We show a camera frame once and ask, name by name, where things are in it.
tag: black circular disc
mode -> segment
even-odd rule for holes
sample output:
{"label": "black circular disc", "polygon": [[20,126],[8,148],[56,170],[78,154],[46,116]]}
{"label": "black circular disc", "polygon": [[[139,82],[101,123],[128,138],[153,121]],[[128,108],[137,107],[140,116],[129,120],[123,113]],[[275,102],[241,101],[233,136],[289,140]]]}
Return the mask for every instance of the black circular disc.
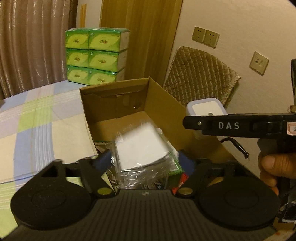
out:
{"label": "black circular disc", "polygon": [[56,229],[77,222],[90,210],[91,197],[86,189],[66,180],[48,179],[29,181],[15,193],[10,207],[18,224]]}
{"label": "black circular disc", "polygon": [[256,229],[277,215],[280,200],[262,181],[233,177],[213,184],[199,196],[205,214],[232,229]]}

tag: beige wall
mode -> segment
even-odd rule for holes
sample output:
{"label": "beige wall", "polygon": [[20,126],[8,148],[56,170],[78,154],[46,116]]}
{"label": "beige wall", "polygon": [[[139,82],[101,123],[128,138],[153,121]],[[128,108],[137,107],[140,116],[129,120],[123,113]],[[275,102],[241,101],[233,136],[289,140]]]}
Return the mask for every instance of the beige wall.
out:
{"label": "beige wall", "polygon": [[78,0],[76,27],[79,27],[80,7],[86,3],[85,27],[98,28],[100,25],[101,6],[103,0]]}
{"label": "beige wall", "polygon": [[[286,112],[293,104],[290,60],[296,58],[295,23],[296,8],[288,0],[184,0],[170,63],[179,46],[207,51],[242,76],[228,113]],[[194,26],[220,34],[216,49],[192,41]],[[264,76],[249,68],[254,51],[270,60]],[[227,149],[258,175],[257,140],[238,141],[250,153],[250,161],[231,145]]]}

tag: ribbed black surface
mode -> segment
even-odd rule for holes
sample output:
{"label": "ribbed black surface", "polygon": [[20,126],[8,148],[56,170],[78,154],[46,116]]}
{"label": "ribbed black surface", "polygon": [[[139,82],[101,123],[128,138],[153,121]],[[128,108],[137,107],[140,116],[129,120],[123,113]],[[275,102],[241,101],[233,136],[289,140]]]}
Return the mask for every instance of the ribbed black surface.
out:
{"label": "ribbed black surface", "polygon": [[179,199],[170,190],[121,190],[112,199],[100,199],[82,220],[67,228],[37,231],[18,227],[4,241],[262,241],[272,227],[234,231],[207,220],[193,201]]}

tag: wall outlet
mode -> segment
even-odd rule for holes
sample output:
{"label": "wall outlet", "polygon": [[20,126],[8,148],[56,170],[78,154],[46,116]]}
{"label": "wall outlet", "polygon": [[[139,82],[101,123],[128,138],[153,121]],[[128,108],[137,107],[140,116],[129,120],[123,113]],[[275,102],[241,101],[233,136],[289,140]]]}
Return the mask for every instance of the wall outlet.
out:
{"label": "wall outlet", "polygon": [[250,63],[250,68],[257,71],[259,74],[264,75],[268,62],[268,58],[265,58],[263,55],[255,51]]}
{"label": "wall outlet", "polygon": [[207,30],[205,33],[204,44],[216,48],[220,34]]}
{"label": "wall outlet", "polygon": [[194,27],[192,40],[202,43],[205,38],[206,30],[204,28]]}

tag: quilted fabric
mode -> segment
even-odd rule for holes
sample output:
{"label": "quilted fabric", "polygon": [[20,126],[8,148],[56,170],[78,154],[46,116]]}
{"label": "quilted fabric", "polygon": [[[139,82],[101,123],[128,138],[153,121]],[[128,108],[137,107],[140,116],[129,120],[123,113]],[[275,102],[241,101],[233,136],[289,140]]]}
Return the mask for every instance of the quilted fabric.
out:
{"label": "quilted fabric", "polygon": [[226,107],[240,78],[215,56],[182,46],[163,87],[184,106],[193,100],[214,97]]}

